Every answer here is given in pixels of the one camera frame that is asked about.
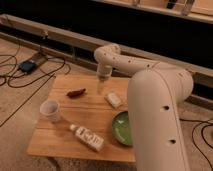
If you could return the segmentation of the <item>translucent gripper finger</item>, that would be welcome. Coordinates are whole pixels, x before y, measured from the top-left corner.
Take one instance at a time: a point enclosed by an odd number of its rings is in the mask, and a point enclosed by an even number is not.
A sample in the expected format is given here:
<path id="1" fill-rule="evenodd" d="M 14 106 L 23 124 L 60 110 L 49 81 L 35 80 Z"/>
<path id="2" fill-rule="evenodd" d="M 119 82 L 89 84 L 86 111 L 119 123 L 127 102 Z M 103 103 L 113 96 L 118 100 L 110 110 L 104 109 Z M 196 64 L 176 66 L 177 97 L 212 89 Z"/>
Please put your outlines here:
<path id="1" fill-rule="evenodd" d="M 104 84 L 105 84 L 105 81 L 104 80 L 99 80 L 97 82 L 97 93 L 98 94 L 101 94 L 104 90 Z"/>

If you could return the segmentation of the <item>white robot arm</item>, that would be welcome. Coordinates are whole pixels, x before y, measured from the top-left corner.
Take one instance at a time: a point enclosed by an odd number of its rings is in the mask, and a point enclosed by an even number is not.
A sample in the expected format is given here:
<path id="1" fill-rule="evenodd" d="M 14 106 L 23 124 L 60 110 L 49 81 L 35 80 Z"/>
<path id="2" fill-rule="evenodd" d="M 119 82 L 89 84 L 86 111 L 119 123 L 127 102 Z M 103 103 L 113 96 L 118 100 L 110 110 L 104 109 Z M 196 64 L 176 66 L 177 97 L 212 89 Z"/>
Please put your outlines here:
<path id="1" fill-rule="evenodd" d="M 128 114 L 137 171 L 190 171 L 177 104 L 193 90 L 189 71 L 161 61 L 127 56 L 117 44 L 94 51 L 97 76 L 114 68 L 131 76 Z"/>

